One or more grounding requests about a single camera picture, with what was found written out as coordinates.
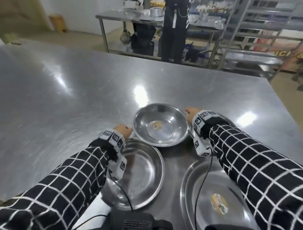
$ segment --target orange bin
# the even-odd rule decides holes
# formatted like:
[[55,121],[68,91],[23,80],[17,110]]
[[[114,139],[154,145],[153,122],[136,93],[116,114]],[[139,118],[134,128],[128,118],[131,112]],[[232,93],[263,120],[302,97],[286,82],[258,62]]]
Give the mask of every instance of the orange bin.
[[53,27],[60,33],[65,33],[66,30],[66,26],[64,23],[64,19],[61,15],[59,14],[52,14],[49,16],[49,19],[51,20],[51,23],[53,25]]

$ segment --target black cable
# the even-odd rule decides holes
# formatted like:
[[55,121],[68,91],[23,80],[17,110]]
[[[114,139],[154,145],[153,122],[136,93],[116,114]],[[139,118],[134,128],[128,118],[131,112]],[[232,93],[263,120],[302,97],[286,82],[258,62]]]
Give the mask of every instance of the black cable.
[[76,229],[80,228],[82,225],[84,225],[85,223],[87,223],[87,222],[88,222],[88,221],[90,221],[91,219],[93,219],[93,218],[95,218],[95,217],[98,217],[98,216],[104,216],[104,217],[107,217],[106,215],[102,215],[102,214],[100,214],[100,215],[95,215],[95,216],[93,216],[93,217],[89,218],[88,220],[84,221],[82,224],[78,225],[77,227],[75,227],[75,228],[74,228],[74,229],[72,229],[72,230],[76,230]]
[[207,171],[207,173],[206,173],[206,175],[205,175],[205,177],[204,177],[204,179],[202,181],[202,184],[201,184],[201,186],[199,188],[198,195],[197,195],[196,202],[195,202],[195,230],[198,230],[198,228],[197,228],[197,204],[198,204],[198,198],[199,198],[202,186],[203,186],[203,184],[205,182],[205,179],[206,179],[206,177],[207,177],[207,175],[208,175],[208,173],[210,171],[211,165],[212,165],[213,152],[212,152],[212,149],[210,147],[208,147],[207,149],[211,150],[211,161],[210,161],[210,166],[208,168],[208,171]]
[[121,187],[121,185],[119,185],[111,176],[111,173],[109,172],[109,178],[122,190],[122,192],[124,193],[124,195],[126,196],[127,200],[128,200],[128,203],[129,203],[129,206],[131,207],[131,210],[133,210],[132,208],[132,204],[131,204],[131,200],[129,199],[129,197],[127,196],[126,192],[124,191],[124,189]]

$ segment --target yellow sticker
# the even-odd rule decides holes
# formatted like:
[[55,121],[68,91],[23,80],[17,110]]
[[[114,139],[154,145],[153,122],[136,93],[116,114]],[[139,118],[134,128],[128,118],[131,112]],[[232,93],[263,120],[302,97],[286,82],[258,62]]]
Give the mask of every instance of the yellow sticker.
[[152,127],[156,130],[160,130],[162,129],[162,123],[160,121],[155,121],[153,124],[152,124]]
[[220,194],[214,193],[211,196],[211,205],[214,208],[214,210],[217,211],[218,213],[221,213],[223,215],[228,213],[228,204],[224,199],[224,197],[221,196]]

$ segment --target metal pot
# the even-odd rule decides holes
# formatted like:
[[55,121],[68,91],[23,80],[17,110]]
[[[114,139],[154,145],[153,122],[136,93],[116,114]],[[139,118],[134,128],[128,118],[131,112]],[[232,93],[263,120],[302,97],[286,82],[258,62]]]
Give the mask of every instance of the metal pot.
[[162,17],[164,9],[161,7],[150,8],[151,18]]

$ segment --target black pants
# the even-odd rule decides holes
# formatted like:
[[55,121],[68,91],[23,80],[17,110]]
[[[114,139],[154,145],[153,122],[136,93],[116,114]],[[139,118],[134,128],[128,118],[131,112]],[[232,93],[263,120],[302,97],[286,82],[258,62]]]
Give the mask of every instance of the black pants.
[[174,63],[180,64],[182,61],[184,46],[186,42],[187,29],[163,28],[161,37],[161,60],[168,62],[169,58]]

